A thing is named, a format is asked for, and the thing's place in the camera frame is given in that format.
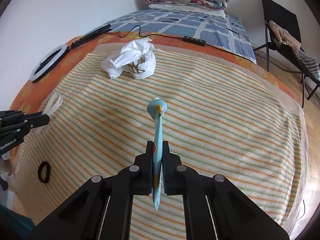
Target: clothing on chair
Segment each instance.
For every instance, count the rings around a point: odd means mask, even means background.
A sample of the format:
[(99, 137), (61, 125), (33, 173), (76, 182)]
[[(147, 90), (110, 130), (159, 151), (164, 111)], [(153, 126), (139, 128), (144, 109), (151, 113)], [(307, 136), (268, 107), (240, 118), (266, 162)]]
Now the clothing on chair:
[(291, 36), (287, 30), (281, 28), (274, 21), (269, 21), (269, 26), (272, 32), (275, 34), (278, 41), (282, 44), (289, 45), (296, 54), (296, 56), (299, 58), (298, 51), (300, 49), (301, 43), (297, 41), (293, 36)]
[(297, 41), (290, 33), (277, 25), (274, 21), (269, 21), (269, 26), (278, 39), (279, 43), (289, 45), (296, 54), (299, 62), (320, 81), (320, 72), (316, 60), (308, 56), (301, 48), (301, 43)]

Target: crumpled plastic bag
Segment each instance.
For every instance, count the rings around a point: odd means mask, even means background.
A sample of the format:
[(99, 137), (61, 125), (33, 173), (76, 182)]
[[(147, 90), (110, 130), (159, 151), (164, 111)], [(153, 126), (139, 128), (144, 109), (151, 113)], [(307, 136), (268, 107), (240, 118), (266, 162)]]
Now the crumpled plastic bag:
[(127, 43), (102, 61), (101, 67), (111, 79), (120, 76), (122, 71), (130, 72), (136, 79), (151, 76), (156, 69), (156, 57), (152, 52), (155, 47), (150, 41), (143, 38)]

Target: folding chair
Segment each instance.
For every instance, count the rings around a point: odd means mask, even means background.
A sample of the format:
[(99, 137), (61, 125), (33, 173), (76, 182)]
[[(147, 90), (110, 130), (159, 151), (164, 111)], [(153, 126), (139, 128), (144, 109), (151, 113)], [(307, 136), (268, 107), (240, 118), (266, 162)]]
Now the folding chair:
[(307, 92), (309, 96), (307, 100), (312, 98), (312, 96), (320, 86), (320, 81), (317, 80), (309, 70), (303, 66), (300, 61), (298, 60), (297, 56), (293, 52), (292, 48), (286, 44), (279, 44), (277, 41), (276, 36), (272, 32), (269, 21), (274, 21), (280, 27), (286, 29), (297, 41), (301, 42), (300, 36), (300, 28), (297, 20), (297, 16), (292, 12), (288, 11), (286, 8), (282, 7), (281, 5), (277, 4), (273, 0), (262, 0), (263, 12), (264, 12), (264, 19), (265, 19), (265, 38), (266, 44), (263, 44), (253, 51), (257, 51), (259, 49), (266, 48), (267, 50), (267, 71), (270, 72), (270, 56), (269, 56), (269, 49), (278, 51), (283, 57), (289, 60), (292, 64), (294, 64), (300, 71), (287, 71), (289, 73), (300, 73), (302, 75), (302, 108), (304, 106), (304, 88), (305, 88), (305, 78), (309, 77), (314, 83), (316, 83), (316, 87), (314, 90), (309, 93), (308, 89)]

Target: striped blanket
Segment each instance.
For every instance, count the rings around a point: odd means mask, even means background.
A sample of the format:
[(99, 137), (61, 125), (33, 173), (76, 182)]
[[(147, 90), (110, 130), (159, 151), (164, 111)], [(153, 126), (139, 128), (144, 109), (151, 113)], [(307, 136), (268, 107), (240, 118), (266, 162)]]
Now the striped blanket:
[[(111, 176), (133, 164), (153, 140), (146, 111), (168, 103), (163, 137), (182, 163), (200, 174), (224, 174), (280, 225), (286, 225), (301, 173), (301, 120), (251, 76), (205, 59), (157, 49), (154, 75), (111, 80), (100, 67), (108, 54), (87, 56), (53, 93), (63, 104), (39, 135), (20, 147), (14, 185), (37, 224), (92, 175)], [(48, 184), (37, 178), (51, 164)], [(134, 198), (131, 239), (185, 239), (180, 196)]]

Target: toothpaste tube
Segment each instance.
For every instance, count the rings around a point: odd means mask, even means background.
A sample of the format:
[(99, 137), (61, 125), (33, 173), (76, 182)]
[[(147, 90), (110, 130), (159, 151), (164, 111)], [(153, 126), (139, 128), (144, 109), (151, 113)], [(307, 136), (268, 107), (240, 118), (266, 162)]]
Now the toothpaste tube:
[(147, 111), (155, 121), (155, 140), (152, 162), (152, 198), (155, 209), (158, 210), (161, 193), (162, 164), (162, 115), (167, 110), (167, 103), (159, 98), (153, 99), (147, 106)]

